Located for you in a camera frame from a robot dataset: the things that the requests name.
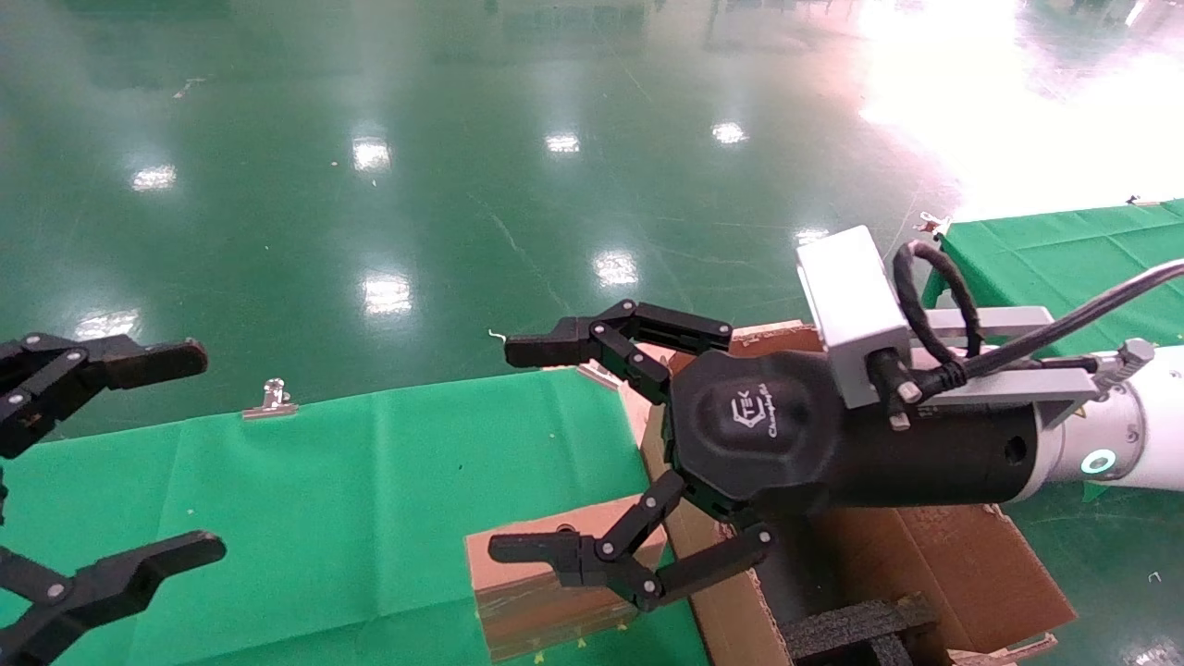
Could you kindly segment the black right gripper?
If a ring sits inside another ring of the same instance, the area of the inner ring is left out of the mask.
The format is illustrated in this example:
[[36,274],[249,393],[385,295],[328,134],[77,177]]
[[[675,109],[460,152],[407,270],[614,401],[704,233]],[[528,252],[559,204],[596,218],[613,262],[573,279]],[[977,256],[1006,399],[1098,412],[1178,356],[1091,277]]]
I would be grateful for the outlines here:
[[[491,561],[543,563],[560,585],[606,587],[654,611],[747,572],[774,543],[766,525],[754,524],[648,568],[638,550],[684,497],[716,519],[754,519],[1009,502],[1032,478],[1040,429],[1031,406],[913,412],[909,428],[895,431],[880,406],[845,406],[825,354],[735,357],[726,352],[732,335],[723,321],[622,300],[596,316],[564,316],[546,334],[506,338],[511,367],[596,360],[650,403],[665,403],[665,457],[676,470],[600,538],[572,530],[495,534]],[[670,374],[638,344],[696,358]]]

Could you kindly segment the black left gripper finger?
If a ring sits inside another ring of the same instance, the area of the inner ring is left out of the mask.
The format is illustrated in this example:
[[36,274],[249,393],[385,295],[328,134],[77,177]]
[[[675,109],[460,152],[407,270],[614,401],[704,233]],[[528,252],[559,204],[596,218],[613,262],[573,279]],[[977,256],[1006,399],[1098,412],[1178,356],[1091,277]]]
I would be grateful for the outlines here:
[[1,345],[1,455],[13,460],[107,389],[147,388],[202,374],[194,339],[141,346],[130,337],[70,340],[30,333]]
[[226,556],[219,536],[198,530],[127,549],[71,576],[2,547],[1,585],[28,608],[1,632],[4,665],[51,665],[102,625],[147,610],[165,579]]

